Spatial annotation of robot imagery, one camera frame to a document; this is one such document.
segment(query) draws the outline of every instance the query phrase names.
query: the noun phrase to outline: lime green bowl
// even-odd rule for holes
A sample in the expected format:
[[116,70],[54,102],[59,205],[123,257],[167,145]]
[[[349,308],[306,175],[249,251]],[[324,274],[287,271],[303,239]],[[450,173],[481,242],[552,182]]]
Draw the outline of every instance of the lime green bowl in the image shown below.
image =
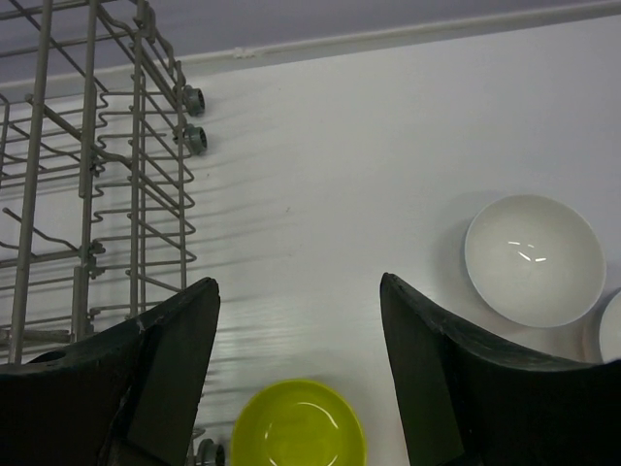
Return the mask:
[[235,423],[231,466],[365,466],[362,426],[339,393],[314,381],[270,385]]

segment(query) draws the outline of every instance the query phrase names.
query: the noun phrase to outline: dishwasher rack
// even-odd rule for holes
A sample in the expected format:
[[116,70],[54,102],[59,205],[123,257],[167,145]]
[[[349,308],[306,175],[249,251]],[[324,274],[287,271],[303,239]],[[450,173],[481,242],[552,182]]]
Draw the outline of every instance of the dishwasher rack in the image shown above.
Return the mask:
[[[196,259],[186,247],[195,231],[186,218],[194,206],[186,192],[194,180],[186,162],[207,149],[205,131],[186,117],[203,113],[203,93],[186,83],[147,1],[43,0],[36,7],[20,2],[9,0],[10,9],[0,11],[3,30],[11,30],[13,21],[13,27],[27,22],[38,40],[30,47],[0,50],[0,69],[24,60],[36,63],[25,103],[0,93],[0,204],[11,196],[21,199],[21,212],[5,204],[0,220],[5,226],[16,222],[19,231],[18,241],[0,237],[0,293],[13,294],[10,321],[0,322],[0,354],[15,364],[26,354],[87,338],[99,315],[135,316],[186,288],[187,264]],[[129,20],[110,13],[121,3]],[[55,39],[56,15],[85,18],[85,34]],[[99,76],[99,50],[106,56],[113,50],[129,63],[130,90],[117,90]],[[80,80],[73,92],[79,97],[46,96],[50,64],[61,64],[62,71],[70,70],[69,78]],[[81,210],[75,215],[80,219],[76,240],[50,234],[53,225],[35,224],[38,198],[54,189],[70,192]],[[127,202],[111,206],[109,198],[119,192]],[[107,223],[113,227],[100,228],[98,235],[98,227]],[[39,250],[37,243],[46,247]],[[168,250],[165,259],[149,259],[151,250],[162,248]],[[89,289],[114,271],[126,282],[128,295],[93,306]],[[176,279],[156,278],[162,271]],[[71,313],[28,318],[29,295],[46,286],[70,288],[66,309]]]

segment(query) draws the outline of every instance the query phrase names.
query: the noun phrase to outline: white bowl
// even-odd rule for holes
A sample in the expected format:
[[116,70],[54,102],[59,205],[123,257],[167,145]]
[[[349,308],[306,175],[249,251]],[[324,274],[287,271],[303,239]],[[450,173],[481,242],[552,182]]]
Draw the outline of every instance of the white bowl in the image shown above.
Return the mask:
[[604,362],[621,359],[621,292],[612,298],[602,315],[600,352]]
[[605,258],[576,211],[536,195],[509,196],[483,209],[466,235],[474,287],[499,314],[555,327],[589,312],[605,282]]

